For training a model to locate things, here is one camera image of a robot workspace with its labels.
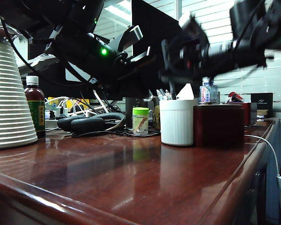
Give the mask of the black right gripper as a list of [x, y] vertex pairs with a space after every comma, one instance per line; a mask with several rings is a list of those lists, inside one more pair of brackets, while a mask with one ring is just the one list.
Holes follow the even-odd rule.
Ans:
[[159, 71], [162, 82], [194, 82], [210, 76], [210, 68], [203, 67], [203, 52], [208, 50], [207, 37], [175, 37], [161, 42], [164, 69]]

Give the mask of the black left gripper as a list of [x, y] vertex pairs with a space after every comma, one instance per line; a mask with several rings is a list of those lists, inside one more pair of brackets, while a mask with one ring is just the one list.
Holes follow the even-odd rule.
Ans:
[[152, 53], [142, 53], [126, 60], [118, 60], [105, 78], [97, 78], [95, 88], [108, 96], [142, 98], [150, 101], [153, 94], [142, 77], [142, 68], [155, 61]]

